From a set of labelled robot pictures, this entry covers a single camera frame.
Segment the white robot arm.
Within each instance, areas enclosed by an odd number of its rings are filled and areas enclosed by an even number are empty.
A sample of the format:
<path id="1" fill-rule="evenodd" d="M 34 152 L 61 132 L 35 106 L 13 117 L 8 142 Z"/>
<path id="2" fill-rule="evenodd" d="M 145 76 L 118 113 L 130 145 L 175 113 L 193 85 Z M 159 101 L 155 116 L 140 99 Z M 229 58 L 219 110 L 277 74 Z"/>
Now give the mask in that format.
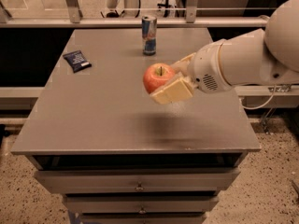
<path id="1" fill-rule="evenodd" d="M 156 63 L 143 76 L 150 98 L 165 105 L 244 85 L 299 82 L 299 0 L 289 0 L 264 29 L 210 43 L 167 65 Z"/>

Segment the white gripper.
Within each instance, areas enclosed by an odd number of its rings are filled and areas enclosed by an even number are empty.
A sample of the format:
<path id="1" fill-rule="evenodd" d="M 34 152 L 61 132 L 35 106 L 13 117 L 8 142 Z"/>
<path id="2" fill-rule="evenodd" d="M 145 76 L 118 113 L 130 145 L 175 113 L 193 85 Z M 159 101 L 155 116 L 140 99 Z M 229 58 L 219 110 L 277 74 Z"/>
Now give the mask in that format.
<path id="1" fill-rule="evenodd" d="M 151 93 L 150 98 L 160 105 L 184 101 L 193 98 L 195 84 L 205 93 L 229 91 L 232 86 L 221 71 L 220 50 L 223 43 L 224 39 L 221 39 L 205 45 L 171 64 L 178 74 Z"/>

